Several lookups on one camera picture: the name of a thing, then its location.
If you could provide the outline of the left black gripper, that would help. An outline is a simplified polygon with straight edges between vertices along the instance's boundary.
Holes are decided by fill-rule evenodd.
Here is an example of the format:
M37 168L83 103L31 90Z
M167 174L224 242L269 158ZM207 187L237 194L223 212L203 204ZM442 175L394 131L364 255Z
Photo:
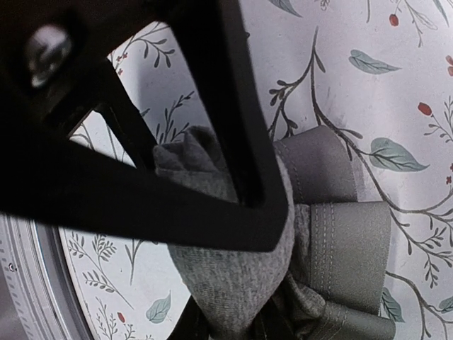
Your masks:
M156 140L108 54L155 16L145 1L2 1L1 83L63 135L100 113L134 165L152 169Z

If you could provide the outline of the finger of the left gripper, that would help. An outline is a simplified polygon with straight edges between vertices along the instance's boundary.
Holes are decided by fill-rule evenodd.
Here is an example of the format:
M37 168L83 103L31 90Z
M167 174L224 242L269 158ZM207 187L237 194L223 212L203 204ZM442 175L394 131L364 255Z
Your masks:
M1 83L1 211L46 225L172 244L272 251L288 202L237 1L145 1L170 26L219 141L237 200L141 169L102 115L70 135Z

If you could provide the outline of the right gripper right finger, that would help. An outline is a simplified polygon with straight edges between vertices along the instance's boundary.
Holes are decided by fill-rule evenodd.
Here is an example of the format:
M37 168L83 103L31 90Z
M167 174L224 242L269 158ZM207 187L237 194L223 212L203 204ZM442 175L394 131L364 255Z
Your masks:
M253 339L291 340L294 334L280 314L276 304L269 300L253 321Z

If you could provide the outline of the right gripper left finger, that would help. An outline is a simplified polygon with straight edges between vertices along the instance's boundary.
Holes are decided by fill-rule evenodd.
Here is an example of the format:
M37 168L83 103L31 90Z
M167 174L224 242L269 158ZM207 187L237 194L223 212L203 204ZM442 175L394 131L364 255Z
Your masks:
M208 340L209 324L193 297L190 297L169 340Z

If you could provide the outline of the grey boxer briefs white trim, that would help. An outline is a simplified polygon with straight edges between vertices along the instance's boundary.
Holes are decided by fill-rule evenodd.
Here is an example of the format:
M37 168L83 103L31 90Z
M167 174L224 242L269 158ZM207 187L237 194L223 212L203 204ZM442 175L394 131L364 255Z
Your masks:
M253 339L253 321L269 300L293 339L394 338L394 322L379 315L388 205L358 201L346 151L327 127L277 141L274 149L288 214L273 251L168 247L209 339Z

